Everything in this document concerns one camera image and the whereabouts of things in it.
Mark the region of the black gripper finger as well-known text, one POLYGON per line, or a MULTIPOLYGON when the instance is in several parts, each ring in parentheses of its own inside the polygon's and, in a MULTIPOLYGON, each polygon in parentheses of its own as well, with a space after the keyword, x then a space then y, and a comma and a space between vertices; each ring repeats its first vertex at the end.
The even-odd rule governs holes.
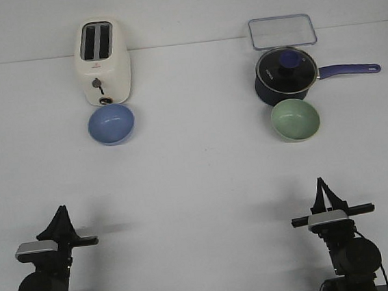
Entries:
POLYGON ((311 207, 311 213, 312 214, 319 214, 326 211, 326 206, 324 203, 324 189, 322 188, 322 178, 317 178, 317 187, 316 187, 316 195, 315 195, 315 202, 313 207, 311 207))
POLYGON ((340 199, 336 194, 328 187, 326 182, 322 179, 322 188, 324 190, 325 195, 328 198, 329 203, 331 204, 332 210, 348 210, 348 202, 340 199))
POLYGON ((62 206, 63 212, 64 212, 64 223, 65 223, 65 230, 66 230, 66 237, 70 239, 78 239, 80 238, 77 234, 76 230, 73 227, 73 224, 71 223, 70 216, 68 214, 68 209, 65 205, 62 206))
POLYGON ((53 219, 46 229, 36 236, 38 241, 42 240, 57 240, 60 234, 60 223, 62 222, 63 205, 59 206, 53 219))

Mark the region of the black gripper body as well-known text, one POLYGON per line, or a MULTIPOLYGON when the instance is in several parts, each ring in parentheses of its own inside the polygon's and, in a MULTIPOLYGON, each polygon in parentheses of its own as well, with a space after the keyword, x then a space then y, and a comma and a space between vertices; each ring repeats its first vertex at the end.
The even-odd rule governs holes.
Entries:
MULTIPOLYGON (((348 215, 347 220, 341 220, 340 222, 336 222, 333 224, 319 226, 318 230, 320 230, 320 232, 316 234, 322 237, 323 235, 325 235, 326 230, 335 231, 342 229, 342 231, 347 231, 350 227, 353 229, 354 221, 350 218, 351 216, 366 214, 369 212, 373 212, 374 210, 375 208, 373 203, 354 205, 353 207, 349 207, 347 211, 344 211, 348 215)), ((308 227, 308 217, 309 216, 293 218, 291 221, 292 227, 308 227)))
POLYGON ((73 262, 72 250, 77 247, 97 245, 98 236, 79 237, 72 240, 63 240, 58 243, 57 251, 41 252, 36 268, 50 270, 58 268, 70 268, 73 262))

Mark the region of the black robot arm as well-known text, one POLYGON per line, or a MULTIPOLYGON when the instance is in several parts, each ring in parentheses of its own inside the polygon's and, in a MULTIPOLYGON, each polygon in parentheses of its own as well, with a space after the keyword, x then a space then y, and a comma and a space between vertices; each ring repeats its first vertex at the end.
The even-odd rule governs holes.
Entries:
POLYGON ((96 236, 79 236, 66 206, 59 206, 52 221, 36 236, 36 240, 21 243, 16 250, 17 261, 32 263, 35 268, 23 279, 18 291, 69 291, 72 250, 98 243, 96 236))
POLYGON ((379 248, 357 231, 353 216, 375 210, 374 204, 350 206, 321 178, 317 178, 314 205, 309 216, 292 219, 292 227, 308 227, 327 246, 337 275, 326 279, 319 291, 378 291, 376 271, 383 269, 379 248))

